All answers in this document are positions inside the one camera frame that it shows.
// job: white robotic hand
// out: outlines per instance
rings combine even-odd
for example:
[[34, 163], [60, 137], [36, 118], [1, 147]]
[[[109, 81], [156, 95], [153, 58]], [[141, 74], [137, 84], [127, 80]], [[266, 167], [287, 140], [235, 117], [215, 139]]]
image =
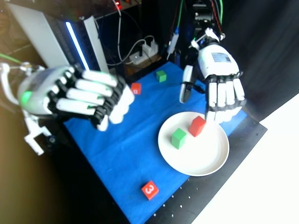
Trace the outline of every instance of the white robotic hand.
[[[246, 104], [246, 99], [236, 61], [219, 45], [219, 38], [211, 30], [206, 29], [206, 42], [202, 41], [203, 44], [199, 46], [193, 41], [192, 46], [198, 50], [197, 60], [203, 81], [206, 82], [206, 120], [222, 123], [230, 121]], [[185, 67], [180, 92], [181, 103], [189, 99], [192, 88], [204, 93], [195, 85], [198, 77], [193, 66]]]
[[108, 121], [122, 122], [134, 95], [122, 77], [63, 66], [26, 78], [19, 86], [18, 100], [37, 117], [84, 118], [105, 131]]

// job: block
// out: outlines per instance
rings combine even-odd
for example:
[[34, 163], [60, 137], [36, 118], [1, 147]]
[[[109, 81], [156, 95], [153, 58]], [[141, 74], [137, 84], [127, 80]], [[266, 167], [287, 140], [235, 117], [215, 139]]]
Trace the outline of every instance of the block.
[[160, 70], [156, 72], [156, 78], [161, 83], [166, 81], [167, 75], [163, 70]]
[[145, 196], [148, 198], [148, 200], [151, 200], [158, 192], [159, 189], [155, 186], [153, 181], [148, 182], [145, 184], [141, 190], [145, 194]]
[[131, 90], [135, 95], [141, 94], [141, 83], [132, 83]]
[[195, 118], [190, 127], [189, 127], [189, 132], [194, 136], [198, 136], [202, 129], [205, 126], [206, 121], [204, 119], [201, 118], [201, 116], [198, 116], [197, 118]]
[[182, 129], [178, 128], [171, 136], [171, 144], [180, 149], [183, 144], [185, 143], [187, 133], [184, 132]]

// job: red cube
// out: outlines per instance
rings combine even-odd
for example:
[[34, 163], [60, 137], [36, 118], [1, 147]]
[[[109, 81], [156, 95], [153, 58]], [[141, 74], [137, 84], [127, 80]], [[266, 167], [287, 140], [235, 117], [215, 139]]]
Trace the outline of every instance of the red cube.
[[131, 90], [135, 95], [141, 94], [141, 83], [132, 83]]
[[205, 126], [206, 121], [201, 118], [201, 116], [198, 116], [192, 121], [191, 126], [189, 127], [189, 132], [196, 137], [199, 135], [202, 131], [202, 129]]
[[148, 200], [151, 200], [158, 192], [159, 189], [155, 186], [153, 181], [148, 182], [143, 188], [141, 188]]

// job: number 3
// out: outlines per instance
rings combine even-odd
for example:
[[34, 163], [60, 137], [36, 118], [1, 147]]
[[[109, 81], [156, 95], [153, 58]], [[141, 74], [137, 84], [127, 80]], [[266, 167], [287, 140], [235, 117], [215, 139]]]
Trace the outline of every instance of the number 3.
[[149, 195], [151, 192], [153, 192], [154, 189], [155, 189], [155, 188], [154, 188], [153, 185], [149, 185], [149, 188], [146, 188], [146, 189], [145, 189], [145, 193], [147, 193], [147, 194]]

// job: power strip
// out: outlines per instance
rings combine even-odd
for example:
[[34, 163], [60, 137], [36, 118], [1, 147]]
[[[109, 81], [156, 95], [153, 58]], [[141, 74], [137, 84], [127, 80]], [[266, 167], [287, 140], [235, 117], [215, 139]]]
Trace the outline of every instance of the power strip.
[[142, 45], [142, 51], [142, 56], [139, 56], [139, 51], [130, 55], [129, 58], [133, 64], [138, 65], [148, 60], [149, 57], [156, 55], [158, 53], [158, 44], [153, 40], [150, 43], [150, 46], [147, 44]]

